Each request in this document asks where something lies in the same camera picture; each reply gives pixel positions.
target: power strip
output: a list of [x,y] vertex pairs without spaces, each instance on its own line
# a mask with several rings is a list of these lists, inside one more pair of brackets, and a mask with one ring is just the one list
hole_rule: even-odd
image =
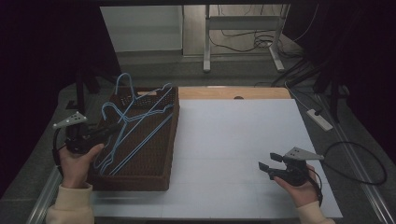
[[318,126],[320,126],[325,132],[329,131],[332,129],[332,125],[327,122],[326,119],[324,119],[321,115],[315,115],[315,110],[314,109],[310,109],[308,111],[306,111],[306,114],[312,119],[314,120]]

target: metal bracket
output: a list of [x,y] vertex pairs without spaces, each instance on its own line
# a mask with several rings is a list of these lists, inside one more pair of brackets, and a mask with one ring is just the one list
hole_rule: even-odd
[[73,124],[78,124],[78,123],[82,123],[87,121],[87,117],[83,116],[82,114],[80,114],[79,112],[76,112],[76,114],[70,116],[67,119],[62,120],[59,123],[54,123],[52,125],[52,129],[59,129],[62,127],[67,127]]
[[292,148],[288,153],[285,154],[286,158],[294,159],[297,161],[323,161],[324,157],[322,155],[318,155],[304,149],[300,149],[298,147]]

